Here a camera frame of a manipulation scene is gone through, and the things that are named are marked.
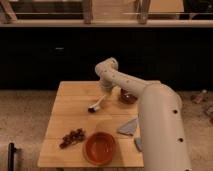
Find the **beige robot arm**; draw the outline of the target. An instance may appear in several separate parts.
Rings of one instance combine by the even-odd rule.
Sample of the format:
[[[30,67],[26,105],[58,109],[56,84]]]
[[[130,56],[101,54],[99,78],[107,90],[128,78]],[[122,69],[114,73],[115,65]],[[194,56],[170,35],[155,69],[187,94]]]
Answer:
[[[119,72],[115,58],[98,63],[95,72],[105,92],[119,86],[138,98],[144,171],[192,171],[180,96],[158,80]]]

